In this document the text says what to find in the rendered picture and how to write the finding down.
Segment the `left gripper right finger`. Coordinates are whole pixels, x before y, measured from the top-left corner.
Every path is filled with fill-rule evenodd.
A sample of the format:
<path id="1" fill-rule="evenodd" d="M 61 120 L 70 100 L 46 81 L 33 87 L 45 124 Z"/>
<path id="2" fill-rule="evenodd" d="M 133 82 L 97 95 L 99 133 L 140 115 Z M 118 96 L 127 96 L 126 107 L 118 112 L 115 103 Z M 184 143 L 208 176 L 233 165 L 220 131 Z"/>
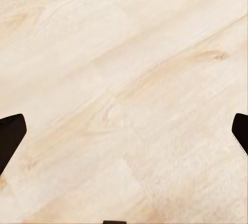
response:
<path id="1" fill-rule="evenodd" d="M 231 130 L 248 154 L 248 115 L 237 113 L 232 123 Z"/>

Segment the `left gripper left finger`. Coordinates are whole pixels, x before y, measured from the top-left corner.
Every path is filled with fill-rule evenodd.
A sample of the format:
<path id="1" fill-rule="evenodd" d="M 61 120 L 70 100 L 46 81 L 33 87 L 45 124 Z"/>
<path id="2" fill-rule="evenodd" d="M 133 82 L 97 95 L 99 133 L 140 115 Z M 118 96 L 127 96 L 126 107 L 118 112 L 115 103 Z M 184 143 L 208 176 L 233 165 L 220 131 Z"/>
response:
<path id="1" fill-rule="evenodd" d="M 0 175 L 27 133 L 22 113 L 0 119 Z"/>

